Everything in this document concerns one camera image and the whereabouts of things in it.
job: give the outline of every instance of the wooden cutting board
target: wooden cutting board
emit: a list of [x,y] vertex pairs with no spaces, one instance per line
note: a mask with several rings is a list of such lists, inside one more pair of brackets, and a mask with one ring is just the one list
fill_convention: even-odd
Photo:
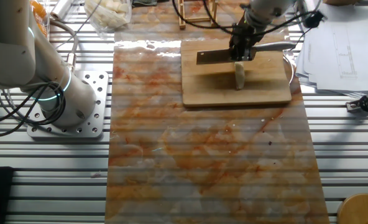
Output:
[[182,87],[185,106],[237,106],[288,103],[289,82],[282,52],[258,52],[245,62],[246,82],[236,90],[234,63],[197,65],[196,54],[228,48],[228,40],[182,42]]

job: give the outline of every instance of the metal bracket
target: metal bracket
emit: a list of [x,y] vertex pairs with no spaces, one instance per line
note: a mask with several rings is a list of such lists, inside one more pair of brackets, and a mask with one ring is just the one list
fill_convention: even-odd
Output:
[[362,112],[362,109],[359,106],[359,100],[346,103],[346,108],[347,108],[347,112],[349,112],[349,113],[359,113],[359,112]]
[[[81,124],[58,128],[52,124],[32,127],[28,126],[27,133],[34,139],[50,138],[99,138],[103,133],[104,112],[107,97],[108,74],[97,71],[76,71],[76,77],[86,81],[96,93],[96,106],[93,113]],[[45,119],[39,105],[36,105],[30,113],[30,118],[34,121]]]

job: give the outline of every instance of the black cable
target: black cable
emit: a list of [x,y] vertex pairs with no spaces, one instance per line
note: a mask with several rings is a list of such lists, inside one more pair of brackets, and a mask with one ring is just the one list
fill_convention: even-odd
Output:
[[[37,98],[35,99],[35,101],[34,101],[34,103],[30,106],[30,108],[29,108],[29,110],[28,110],[28,112],[26,113],[26,115],[25,115],[25,117],[28,117],[29,115],[30,115],[30,112],[34,109],[34,106],[36,105],[36,103],[39,101],[39,99],[40,99],[40,96],[43,94],[43,92],[47,89],[47,87],[50,85],[50,83],[48,83],[47,85],[45,85],[45,86],[39,86],[35,91],[33,91],[32,93],[31,93],[31,95],[29,95],[27,98],[26,98],[26,101],[28,101],[29,100],[29,98],[31,97],[31,96],[33,96],[35,93],[36,93],[36,91],[37,90],[39,90],[41,87],[43,87],[42,88],[42,90],[40,91],[40,93],[39,93],[39,95],[37,96]],[[6,136],[6,135],[8,135],[8,134],[11,134],[11,133],[13,133],[14,131],[17,131],[23,124],[25,123],[25,120],[23,119],[23,120],[21,120],[21,122],[15,127],[15,128],[13,128],[13,129],[11,129],[11,130],[9,130],[9,131],[6,131],[6,132],[4,132],[4,133],[0,133],[0,137],[2,137],[2,136]]]
[[0,122],[1,121],[4,121],[5,119],[8,119],[8,118],[10,118],[13,114],[15,114],[20,108],[22,108],[28,101],[29,101],[29,99],[30,99],[30,97],[31,96],[33,96],[35,93],[36,93],[36,91],[40,88],[40,87],[42,87],[42,86],[39,86],[36,90],[34,90],[29,96],[27,96],[27,98],[25,98],[24,100],[23,100],[23,102],[20,104],[20,105],[18,105],[17,106],[17,108],[16,109],[14,109],[13,111],[11,111],[9,114],[7,114],[7,115],[5,115],[5,116],[3,116],[2,118],[0,118]]
[[[176,11],[176,14],[179,16],[180,19],[182,19],[185,23],[193,26],[193,27],[196,27],[196,28],[200,28],[200,29],[220,29],[220,27],[207,27],[207,26],[201,26],[201,25],[197,25],[193,22],[190,22],[188,20],[186,20],[181,14],[180,12],[178,11],[178,8],[177,8],[177,5],[176,5],[176,2],[175,0],[172,0],[172,4],[173,4],[173,8],[174,10]],[[227,26],[227,27],[223,27],[223,28],[234,28],[234,26]]]
[[363,96],[361,99],[359,99],[359,107],[363,109],[365,112],[368,112],[368,105],[366,104],[368,102],[368,96]]
[[304,32],[304,33],[300,36],[300,38],[296,41],[295,46],[294,46],[294,47],[292,47],[291,49],[288,49],[288,50],[293,50],[293,49],[295,49],[295,48],[296,48],[296,46],[297,46],[297,44],[300,42],[301,38],[302,38],[302,37],[304,37],[304,35],[306,35],[306,33],[308,33],[308,31],[310,31],[310,30],[312,30],[312,28],[309,28],[306,32]]
[[259,32],[259,33],[255,33],[255,34],[251,34],[251,35],[248,35],[248,34],[240,34],[240,33],[235,33],[235,32],[231,32],[227,29],[229,28],[234,28],[235,26],[221,26],[220,24],[217,23],[217,21],[213,18],[213,16],[211,15],[210,13],[210,10],[207,6],[207,2],[206,0],[203,0],[203,5],[204,5],[204,8],[206,10],[206,13],[207,15],[209,16],[209,18],[211,19],[211,21],[213,22],[213,24],[215,25],[215,27],[211,26],[211,27],[206,27],[206,26],[200,26],[200,25],[197,25],[195,23],[192,23],[188,20],[186,20],[181,14],[180,12],[178,11],[178,8],[177,8],[177,5],[176,5],[176,2],[175,0],[172,0],[172,4],[173,4],[173,8],[176,12],[176,14],[184,21],[186,22],[187,24],[193,26],[193,27],[197,27],[197,28],[200,28],[200,29],[221,29],[222,31],[224,31],[225,33],[227,34],[231,34],[231,35],[238,35],[238,36],[243,36],[243,37],[256,37],[256,36],[260,36],[260,35],[265,35],[265,34],[268,34],[268,33],[271,33],[275,30],[278,30],[282,27],[285,27],[286,25],[289,25],[291,22],[293,22],[294,20],[300,18],[300,17],[303,17],[303,16],[306,16],[306,15],[309,15],[309,14],[316,14],[317,12],[316,11],[309,11],[309,12],[304,12],[304,13],[301,13],[291,19],[289,19],[288,21],[286,22],[283,22],[282,24],[280,25],[277,25],[275,26],[274,28],[271,28],[269,30],[266,30],[266,31],[263,31],[263,32]]
[[[23,114],[21,114],[19,111],[17,111],[17,115],[19,115],[19,117],[12,115],[12,117],[18,121],[21,121],[22,119],[25,120],[25,122],[29,125],[33,125],[33,126],[38,126],[38,125],[47,125],[47,124],[51,124],[52,122],[56,121],[58,118],[61,117],[61,115],[64,112],[65,109],[65,97],[63,95],[63,90],[61,88],[57,88],[58,85],[55,83],[52,83],[50,86],[50,88],[54,89],[54,93],[57,97],[57,101],[56,101],[56,106],[52,109],[53,113],[48,117],[45,118],[41,121],[33,121],[29,118],[26,118]],[[2,90],[4,97],[7,101],[7,103],[9,104],[9,106],[14,109],[15,106],[10,102],[10,99],[7,98],[7,94],[4,90]],[[0,98],[0,104],[3,107],[3,109],[9,113],[9,110],[7,109],[6,105],[2,102],[2,99]]]
[[309,14],[316,14],[316,13],[318,13],[316,11],[304,12],[304,13],[301,13],[301,14],[299,14],[299,15],[291,18],[291,19],[289,19],[286,22],[281,23],[280,25],[275,26],[274,28],[271,28],[271,29],[266,30],[266,31],[263,31],[263,32],[259,32],[259,33],[248,35],[248,34],[240,34],[240,33],[231,32],[231,31],[227,30],[225,27],[220,26],[217,23],[217,21],[213,18],[213,16],[211,15],[210,10],[208,8],[208,3],[206,2],[206,0],[203,0],[203,6],[204,6],[204,8],[206,10],[207,15],[210,17],[210,19],[212,20],[213,24],[215,24],[215,26],[217,28],[221,29],[222,31],[224,31],[227,34],[237,35],[237,36],[243,36],[243,37],[256,37],[256,36],[260,36],[260,35],[265,35],[265,34],[268,34],[268,33],[273,32],[275,30],[278,30],[278,29],[280,29],[282,27],[285,27],[286,25],[290,24],[291,22],[295,21],[296,19],[298,19],[300,17],[306,16],[306,15],[309,15]]

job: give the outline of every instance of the transparent plastic mat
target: transparent plastic mat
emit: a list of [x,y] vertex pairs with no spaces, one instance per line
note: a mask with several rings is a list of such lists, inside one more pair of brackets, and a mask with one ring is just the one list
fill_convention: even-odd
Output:
[[[219,2],[222,25],[239,3]],[[185,108],[181,41],[229,36],[180,30],[171,2],[132,20],[115,36],[106,223],[329,223],[298,80],[287,105]]]

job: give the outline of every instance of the paper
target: paper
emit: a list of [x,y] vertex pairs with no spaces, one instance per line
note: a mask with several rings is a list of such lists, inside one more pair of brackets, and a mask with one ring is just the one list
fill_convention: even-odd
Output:
[[360,98],[368,93],[368,10],[320,9],[328,20],[306,34],[296,76],[304,85]]

